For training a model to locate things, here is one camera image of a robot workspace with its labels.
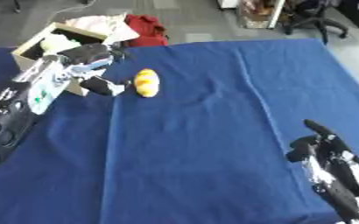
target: blue tablecloth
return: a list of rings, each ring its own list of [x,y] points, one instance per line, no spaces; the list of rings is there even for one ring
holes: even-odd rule
[[[149,67],[161,92],[115,101],[102,221],[333,223],[289,143],[328,126],[359,153],[359,85],[315,40],[139,48],[117,68]]]
[[[359,154],[359,85],[314,40],[130,49],[157,97],[63,94],[0,165],[0,223],[332,223],[288,143],[314,119]],[[0,81],[18,72],[0,50]]]

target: cardboard box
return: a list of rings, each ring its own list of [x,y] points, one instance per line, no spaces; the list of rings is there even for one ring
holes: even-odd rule
[[[99,33],[81,30],[65,24],[52,23],[12,52],[13,58],[22,71],[31,67],[35,60],[42,57],[43,50],[39,43],[50,33],[64,34],[69,39],[75,39],[82,45],[101,43],[107,38],[107,36]],[[77,80],[71,81],[67,91],[82,96],[85,96],[88,93],[87,89],[80,87]]]

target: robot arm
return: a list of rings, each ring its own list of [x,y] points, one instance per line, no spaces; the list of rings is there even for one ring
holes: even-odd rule
[[[125,54],[121,49],[92,44],[48,55],[0,88],[0,162],[64,92],[71,79],[101,95],[118,95],[127,85],[116,85],[97,74]]]
[[[291,143],[287,159],[303,164],[313,190],[345,223],[359,223],[359,157],[329,129],[309,120],[305,125],[316,135]]]

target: red cloth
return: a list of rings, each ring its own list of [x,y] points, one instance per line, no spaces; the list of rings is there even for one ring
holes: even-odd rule
[[[139,38],[127,41],[127,46],[166,46],[165,27],[155,18],[150,16],[126,16],[125,22]]]

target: chair wheel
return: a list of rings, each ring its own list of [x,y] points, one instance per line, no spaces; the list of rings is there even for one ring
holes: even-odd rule
[[[288,25],[284,26],[285,35],[292,35],[292,28]]]
[[[341,39],[346,39],[347,36],[348,36],[347,33],[344,32],[344,33],[342,33],[341,35],[339,35],[339,38],[341,38]]]

